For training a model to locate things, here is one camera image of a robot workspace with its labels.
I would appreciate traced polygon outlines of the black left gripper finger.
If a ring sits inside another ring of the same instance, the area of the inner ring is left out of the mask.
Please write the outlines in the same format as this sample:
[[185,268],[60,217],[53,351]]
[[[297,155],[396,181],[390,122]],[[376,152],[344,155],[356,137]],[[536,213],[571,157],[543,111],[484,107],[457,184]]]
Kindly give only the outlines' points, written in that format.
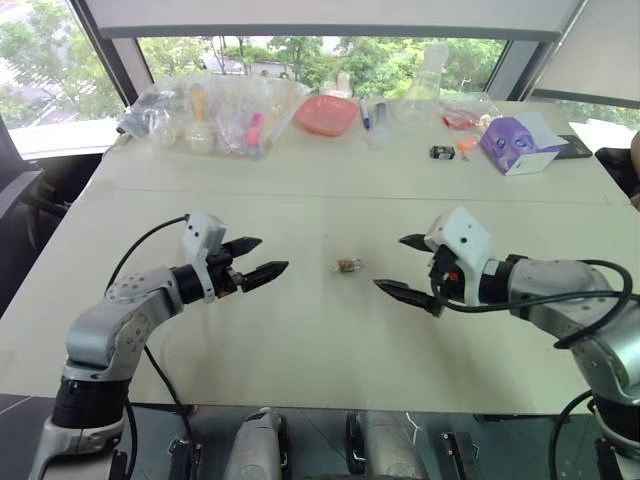
[[248,293],[260,288],[279,277],[289,266],[288,261],[271,261],[242,275],[241,289]]
[[260,238],[241,237],[222,244],[222,255],[225,258],[235,259],[246,255],[262,243]]

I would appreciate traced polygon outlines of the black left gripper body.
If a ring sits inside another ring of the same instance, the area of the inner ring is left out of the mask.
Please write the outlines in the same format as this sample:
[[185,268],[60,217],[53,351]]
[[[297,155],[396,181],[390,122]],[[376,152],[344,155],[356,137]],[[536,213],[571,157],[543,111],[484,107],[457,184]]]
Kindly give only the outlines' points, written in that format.
[[233,262],[246,253],[241,242],[226,242],[217,253],[206,257],[207,272],[217,298],[232,294],[245,286],[245,276],[233,268]]

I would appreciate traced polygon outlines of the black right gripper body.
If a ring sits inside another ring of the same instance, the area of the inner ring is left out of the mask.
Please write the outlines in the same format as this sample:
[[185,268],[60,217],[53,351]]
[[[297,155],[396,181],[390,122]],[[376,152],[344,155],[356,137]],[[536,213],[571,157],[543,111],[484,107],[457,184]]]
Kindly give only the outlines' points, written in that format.
[[457,265],[457,256],[448,247],[438,247],[429,271],[434,297],[445,301],[464,301],[464,273]]

